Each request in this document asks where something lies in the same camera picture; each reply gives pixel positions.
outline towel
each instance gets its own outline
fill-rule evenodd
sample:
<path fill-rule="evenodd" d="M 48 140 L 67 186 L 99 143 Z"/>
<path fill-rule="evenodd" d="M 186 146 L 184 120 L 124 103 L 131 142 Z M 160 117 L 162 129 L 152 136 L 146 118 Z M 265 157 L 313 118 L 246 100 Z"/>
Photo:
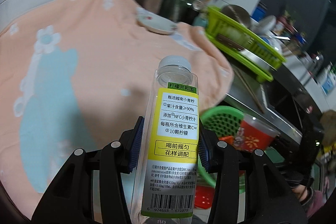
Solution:
<path fill-rule="evenodd" d="M 76 148 L 103 148 L 145 115 L 154 72 L 167 55 L 198 76 L 199 108 L 218 104 L 230 64 L 202 27 L 173 35 L 137 24 L 134 0 L 55 0 L 0 34 L 0 180 L 31 218 Z"/>

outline red plastic container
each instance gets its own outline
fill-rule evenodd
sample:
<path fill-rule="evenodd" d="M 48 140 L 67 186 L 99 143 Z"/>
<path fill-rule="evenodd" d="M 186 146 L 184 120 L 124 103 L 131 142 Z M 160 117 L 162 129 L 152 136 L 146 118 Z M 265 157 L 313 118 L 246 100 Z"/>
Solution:
<path fill-rule="evenodd" d="M 197 185 L 195 194 L 195 207 L 201 209 L 211 208 L 214 196 L 215 188 Z"/>
<path fill-rule="evenodd" d="M 244 114 L 233 146 L 236 149 L 248 152 L 253 152 L 255 149 L 265 150 L 278 134 L 278 131 L 264 122 L 251 115 Z"/>

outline chopsticks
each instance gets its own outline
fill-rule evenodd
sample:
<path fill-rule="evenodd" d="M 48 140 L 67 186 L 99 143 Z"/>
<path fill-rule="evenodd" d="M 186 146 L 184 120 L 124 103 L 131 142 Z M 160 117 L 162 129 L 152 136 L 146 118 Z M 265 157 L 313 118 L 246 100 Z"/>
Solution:
<path fill-rule="evenodd" d="M 243 77 L 243 75 L 240 73 L 239 70 L 233 68 L 233 71 L 235 72 L 236 75 L 238 75 L 239 79 L 243 82 L 245 88 L 247 89 L 247 91 L 250 93 L 250 95 L 252 96 L 254 102 L 256 103 L 257 107 L 259 108 L 259 110 L 264 114 L 265 111 L 263 109 L 262 104 L 260 103 L 258 97 L 256 96 L 256 94 L 254 93 L 254 91 L 252 90 L 251 86 L 249 85 L 249 83 L 245 80 L 245 78 Z"/>

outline white bottle cap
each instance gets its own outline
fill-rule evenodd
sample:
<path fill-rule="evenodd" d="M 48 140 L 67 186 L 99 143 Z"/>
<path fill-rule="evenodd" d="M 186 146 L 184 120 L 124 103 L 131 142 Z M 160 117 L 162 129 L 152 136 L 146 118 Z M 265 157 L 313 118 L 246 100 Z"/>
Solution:
<path fill-rule="evenodd" d="M 178 55 L 168 55 L 165 58 L 163 58 L 159 63 L 159 69 L 164 66 L 171 66 L 171 65 L 181 66 L 191 72 L 191 65 L 189 61 L 186 60 L 184 57 Z"/>

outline barcode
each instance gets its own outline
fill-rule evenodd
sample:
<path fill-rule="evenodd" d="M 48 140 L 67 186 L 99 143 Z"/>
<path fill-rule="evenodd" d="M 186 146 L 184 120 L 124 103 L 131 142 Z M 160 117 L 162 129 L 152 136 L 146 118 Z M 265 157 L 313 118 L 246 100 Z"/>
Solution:
<path fill-rule="evenodd" d="M 152 194 L 151 209 L 191 209 L 194 195 Z"/>

